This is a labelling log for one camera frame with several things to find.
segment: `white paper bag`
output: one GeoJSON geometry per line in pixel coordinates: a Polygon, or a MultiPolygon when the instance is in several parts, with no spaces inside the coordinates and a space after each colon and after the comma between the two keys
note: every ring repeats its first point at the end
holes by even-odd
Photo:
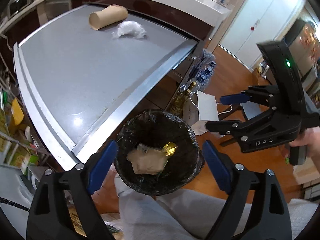
{"type": "Polygon", "coordinates": [[[200,91],[197,91],[197,94],[191,93],[190,97],[192,101],[189,99],[185,103],[182,117],[191,126],[196,135],[202,135],[208,131],[205,128],[206,122],[219,120],[216,98],[200,91]]]}

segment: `white cloth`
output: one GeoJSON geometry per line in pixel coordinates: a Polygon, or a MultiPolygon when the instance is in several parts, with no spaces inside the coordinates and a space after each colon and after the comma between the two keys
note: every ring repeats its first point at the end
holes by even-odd
{"type": "MultiPolygon", "coordinates": [[[[225,200],[193,190],[179,189],[156,201],[129,188],[117,175],[120,217],[125,240],[204,239],[217,220],[225,200]]],[[[293,199],[288,204],[292,239],[303,230],[318,204],[293,199]]],[[[246,204],[236,234],[244,230],[251,204],[246,204]]]]}

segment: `white cabinet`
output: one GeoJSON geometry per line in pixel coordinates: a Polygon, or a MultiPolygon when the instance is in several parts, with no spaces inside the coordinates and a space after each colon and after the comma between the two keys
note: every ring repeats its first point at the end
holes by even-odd
{"type": "Polygon", "coordinates": [[[220,45],[251,68],[261,56],[256,43],[275,39],[302,2],[304,0],[247,0],[220,45]]]}

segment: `crumpled plastic wrap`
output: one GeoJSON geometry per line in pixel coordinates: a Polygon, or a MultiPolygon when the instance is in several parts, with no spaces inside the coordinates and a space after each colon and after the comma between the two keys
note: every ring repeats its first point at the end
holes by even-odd
{"type": "Polygon", "coordinates": [[[127,186],[145,195],[159,196],[176,191],[199,174],[204,158],[193,130],[185,121],[161,110],[146,110],[128,121],[118,134],[119,152],[115,168],[127,186]],[[139,143],[162,148],[168,142],[177,150],[159,175],[135,174],[127,160],[139,143]]]}
{"type": "Polygon", "coordinates": [[[141,39],[146,33],[146,30],[141,24],[133,21],[124,21],[118,25],[117,31],[112,33],[112,36],[114,38],[119,38],[120,36],[129,34],[137,39],[141,39]]]}

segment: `paper cup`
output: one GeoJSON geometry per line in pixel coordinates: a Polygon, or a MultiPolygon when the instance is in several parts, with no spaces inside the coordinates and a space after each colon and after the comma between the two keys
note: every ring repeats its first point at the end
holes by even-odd
{"type": "Polygon", "coordinates": [[[99,12],[93,12],[89,16],[89,25],[92,29],[98,30],[109,24],[122,21],[128,17],[126,8],[120,5],[109,5],[99,12]]]}

